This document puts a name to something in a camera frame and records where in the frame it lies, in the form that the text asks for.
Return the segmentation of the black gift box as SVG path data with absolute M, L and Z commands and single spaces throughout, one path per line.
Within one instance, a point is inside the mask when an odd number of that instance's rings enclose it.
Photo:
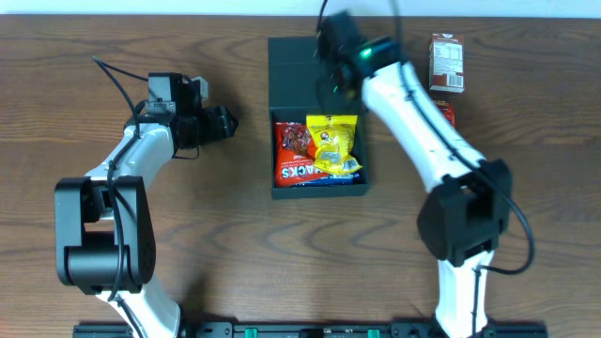
M 308 115 L 356 115 L 358 125 L 351 154 L 362 168 L 351 184 L 330 186 L 271 186 L 274 200 L 361 196 L 370 188 L 365 112 L 359 100 L 348 101 L 333 91 L 330 75 L 314 56 L 313 37 L 269 38 L 270 123 L 303 123 Z

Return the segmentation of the yellow snack bag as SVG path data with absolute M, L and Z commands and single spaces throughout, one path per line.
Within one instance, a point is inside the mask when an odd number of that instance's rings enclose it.
M 331 175 L 353 174 L 362 166 L 351 155 L 356 115 L 308 115 L 306 127 L 316 146 L 314 166 Z

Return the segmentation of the blue cookie packet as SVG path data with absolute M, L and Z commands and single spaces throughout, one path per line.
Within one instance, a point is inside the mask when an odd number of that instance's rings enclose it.
M 335 185 L 348 185 L 353 184 L 361 175 L 359 173 L 343 174 L 343 175 L 327 175 L 325 177 L 317 178 L 310 181 L 299 183 L 299 186 L 335 186 Z

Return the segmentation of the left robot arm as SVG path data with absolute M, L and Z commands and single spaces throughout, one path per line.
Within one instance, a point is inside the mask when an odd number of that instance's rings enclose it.
M 156 241 L 146 190 L 180 150 L 233 137 L 238 121 L 204 106 L 208 82 L 174 72 L 146 78 L 148 97 L 132 108 L 110 155 L 54 188 L 59 281 L 111 305 L 133 337 L 178 337 L 181 307 L 154 274 Z

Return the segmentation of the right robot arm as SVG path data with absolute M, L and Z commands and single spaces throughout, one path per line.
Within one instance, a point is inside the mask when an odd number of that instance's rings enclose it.
M 344 11 L 320 17 L 317 55 L 337 90 L 358 96 L 390 129 L 427 193 L 420 237 L 439 267 L 435 317 L 449 337 L 474 337 L 487 325 L 485 265 L 506 229 L 512 177 L 487 161 L 443 116 L 392 38 L 368 40 Z

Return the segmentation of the brown drink carton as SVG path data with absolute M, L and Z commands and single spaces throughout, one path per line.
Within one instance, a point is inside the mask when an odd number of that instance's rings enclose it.
M 464 38 L 457 34 L 433 33 L 429 44 L 429 89 L 463 93 Z

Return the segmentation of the Hello Panda biscuit box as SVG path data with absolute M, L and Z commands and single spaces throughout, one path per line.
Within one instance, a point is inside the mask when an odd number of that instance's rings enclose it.
M 455 127 L 455 108 L 448 100 L 435 100 L 436 106 L 446 120 Z

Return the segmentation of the red Hacks candy bag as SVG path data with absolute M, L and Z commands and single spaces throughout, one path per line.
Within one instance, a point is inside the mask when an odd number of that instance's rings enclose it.
M 276 158 L 274 184 L 276 188 L 302 185 L 327 177 L 315 167 L 316 146 L 304 124 L 276 122 L 274 124 Z

